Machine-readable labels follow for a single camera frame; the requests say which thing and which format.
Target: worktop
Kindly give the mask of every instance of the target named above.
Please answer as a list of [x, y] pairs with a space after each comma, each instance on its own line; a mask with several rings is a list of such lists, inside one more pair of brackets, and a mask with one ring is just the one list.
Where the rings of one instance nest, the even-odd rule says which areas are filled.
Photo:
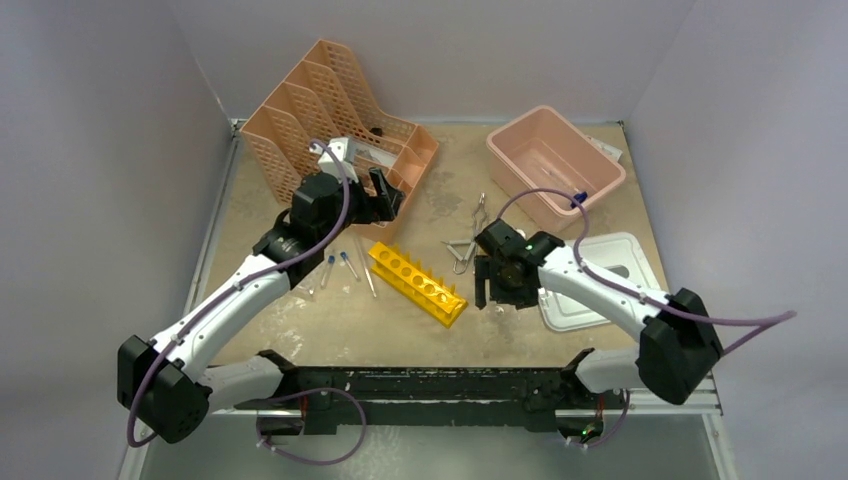
[[[456, 291], [469, 306], [447, 329], [410, 300], [374, 276], [378, 298], [373, 298], [365, 278], [357, 282], [337, 261], [326, 289], [317, 286], [322, 268], [305, 283], [315, 285], [310, 296], [299, 288], [257, 315], [215, 359], [228, 364], [249, 358], [259, 350], [274, 349], [300, 365], [358, 366], [562, 366], [580, 350], [619, 348], [632, 344], [619, 328], [607, 324], [568, 333], [545, 327], [537, 308], [515, 311], [511, 307], [474, 307], [474, 277], [452, 273], [454, 258], [443, 240], [470, 237], [471, 213], [481, 192], [486, 193], [490, 219], [507, 195], [489, 178], [491, 153], [486, 136], [494, 125], [432, 125], [439, 151], [417, 198], [407, 207], [394, 242], [424, 268]], [[624, 184], [590, 212], [590, 236], [629, 232], [642, 249], [663, 288], [665, 276], [657, 253], [642, 193], [633, 170], [622, 127], [617, 124], [582, 127], [584, 133], [624, 151], [620, 163], [627, 172]], [[231, 194], [214, 252], [207, 294], [224, 282], [274, 223], [284, 206], [276, 203], [249, 149], [239, 160]], [[518, 206], [504, 218], [528, 235], [539, 228]], [[561, 232], [574, 239], [582, 228], [576, 222]], [[328, 247], [336, 257], [345, 251], [362, 276], [351, 231], [343, 232]], [[373, 245], [364, 240], [366, 250]]]

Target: white wall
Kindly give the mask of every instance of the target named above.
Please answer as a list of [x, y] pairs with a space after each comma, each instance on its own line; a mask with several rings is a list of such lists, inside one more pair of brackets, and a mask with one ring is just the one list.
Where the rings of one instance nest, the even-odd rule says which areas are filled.
[[718, 368], [745, 479], [848, 470], [846, 45], [844, 1], [698, 0], [628, 124], [670, 282], [800, 312]]
[[381, 107], [503, 120], [633, 111], [694, 0], [169, 0], [230, 117], [247, 117], [319, 37], [352, 47]]
[[0, 478], [117, 474], [117, 348], [181, 313], [228, 138], [163, 0], [0, 2]]

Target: plastic holder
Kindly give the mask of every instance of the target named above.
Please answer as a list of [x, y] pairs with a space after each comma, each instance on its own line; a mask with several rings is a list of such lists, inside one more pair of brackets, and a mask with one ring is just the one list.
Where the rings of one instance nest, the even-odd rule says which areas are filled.
[[373, 194], [368, 169], [383, 170], [406, 193], [398, 217], [354, 230], [374, 241], [390, 242], [433, 164], [439, 143], [420, 125], [380, 110], [359, 62], [346, 46], [319, 40], [275, 88], [241, 133], [253, 150], [277, 202], [291, 203], [304, 176], [318, 172], [311, 138], [352, 137], [355, 170]]

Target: metal tongs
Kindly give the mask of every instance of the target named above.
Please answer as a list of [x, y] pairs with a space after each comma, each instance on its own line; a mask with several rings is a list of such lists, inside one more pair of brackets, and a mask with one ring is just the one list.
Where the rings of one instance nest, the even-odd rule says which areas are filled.
[[[448, 251], [451, 255], [454, 256], [455, 260], [453, 262], [453, 273], [457, 275], [462, 275], [468, 270], [468, 264], [471, 262], [471, 259], [474, 257], [474, 253], [477, 251], [477, 244], [474, 242], [474, 237], [477, 236], [478, 233], [486, 226], [486, 222], [489, 220], [489, 214], [486, 213], [486, 194], [480, 194], [480, 201], [477, 202], [477, 208], [471, 212], [471, 238], [468, 240], [450, 240], [450, 241], [442, 241], [448, 247]], [[468, 245], [468, 248], [465, 250], [465, 254], [459, 253], [455, 247]]]

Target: test tube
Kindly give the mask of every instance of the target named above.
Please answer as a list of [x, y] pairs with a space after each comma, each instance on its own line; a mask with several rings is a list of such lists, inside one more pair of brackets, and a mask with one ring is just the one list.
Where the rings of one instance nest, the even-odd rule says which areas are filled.
[[321, 289], [327, 288], [327, 280], [330, 279], [330, 271], [333, 269], [333, 264], [336, 263], [336, 257], [330, 255], [327, 257], [327, 268], [324, 270], [324, 275], [321, 277]]
[[350, 269], [350, 273], [353, 274], [353, 278], [355, 278], [357, 282], [362, 280], [361, 278], [359, 278], [359, 274], [356, 273], [356, 269], [353, 268], [353, 264], [350, 263], [350, 257], [347, 256], [347, 253], [342, 252], [342, 260], [344, 260], [345, 263], [347, 264], [347, 268]]

